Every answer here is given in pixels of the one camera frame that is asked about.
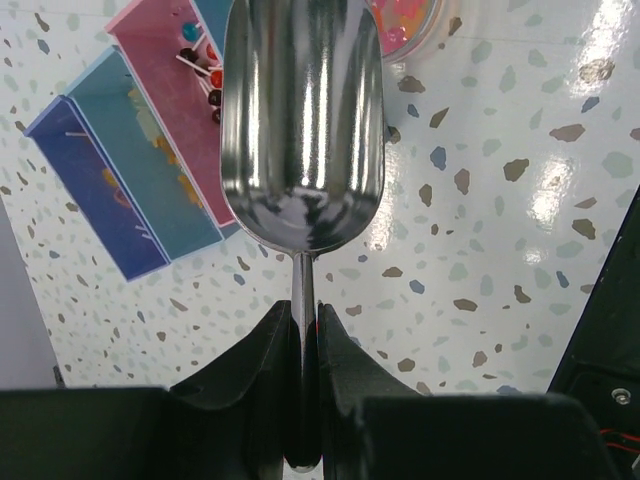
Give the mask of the four-compartment candy tray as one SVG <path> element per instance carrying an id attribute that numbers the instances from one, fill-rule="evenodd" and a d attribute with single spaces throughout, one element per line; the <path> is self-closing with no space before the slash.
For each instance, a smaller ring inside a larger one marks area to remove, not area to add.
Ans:
<path id="1" fill-rule="evenodd" d="M 133 1 L 108 25 L 114 44 L 26 129 L 127 280 L 215 245 L 237 230 L 219 180 L 220 125 L 195 74 L 175 56 L 181 27 L 200 22 L 222 61 L 226 1 Z M 138 87 L 204 209 L 189 202 L 176 169 L 154 149 L 127 93 Z M 118 92 L 105 104 L 90 97 Z M 116 203 L 114 174 L 132 209 Z"/>

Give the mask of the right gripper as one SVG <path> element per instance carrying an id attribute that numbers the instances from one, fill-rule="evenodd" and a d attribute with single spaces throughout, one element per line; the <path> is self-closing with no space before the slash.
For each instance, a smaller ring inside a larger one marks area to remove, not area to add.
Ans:
<path id="1" fill-rule="evenodd" d="M 623 479 L 639 477 L 639 296 L 635 194 L 549 387 L 586 408 Z"/>

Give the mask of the metal candy scoop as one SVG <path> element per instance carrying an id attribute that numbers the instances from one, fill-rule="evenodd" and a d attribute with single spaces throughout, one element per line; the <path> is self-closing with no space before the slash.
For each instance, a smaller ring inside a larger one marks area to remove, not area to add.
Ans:
<path id="1" fill-rule="evenodd" d="M 237 1 L 224 59 L 221 184 L 238 223 L 293 262 L 284 455 L 319 462 L 313 263 L 358 237 L 384 188 L 383 62 L 364 1 Z"/>

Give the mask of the clear plastic jar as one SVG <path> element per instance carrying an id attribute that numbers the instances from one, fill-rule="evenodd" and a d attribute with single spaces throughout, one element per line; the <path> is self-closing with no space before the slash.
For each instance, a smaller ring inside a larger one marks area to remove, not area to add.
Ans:
<path id="1" fill-rule="evenodd" d="M 436 32 L 450 1 L 373 0 L 367 4 L 378 29 L 382 58 L 394 63 L 417 50 Z"/>

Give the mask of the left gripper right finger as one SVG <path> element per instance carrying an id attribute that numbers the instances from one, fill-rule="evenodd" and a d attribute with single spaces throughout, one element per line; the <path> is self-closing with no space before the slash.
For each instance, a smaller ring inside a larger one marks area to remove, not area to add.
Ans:
<path id="1" fill-rule="evenodd" d="M 543 394 L 424 396 L 318 308 L 327 479 L 615 479 L 595 422 Z"/>

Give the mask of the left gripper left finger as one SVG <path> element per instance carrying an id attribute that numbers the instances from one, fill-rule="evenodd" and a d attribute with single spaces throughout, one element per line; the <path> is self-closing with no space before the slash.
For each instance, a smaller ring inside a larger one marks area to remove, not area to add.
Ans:
<path id="1" fill-rule="evenodd" d="M 173 387 L 4 390 L 4 479 L 278 479 L 291 314 Z"/>

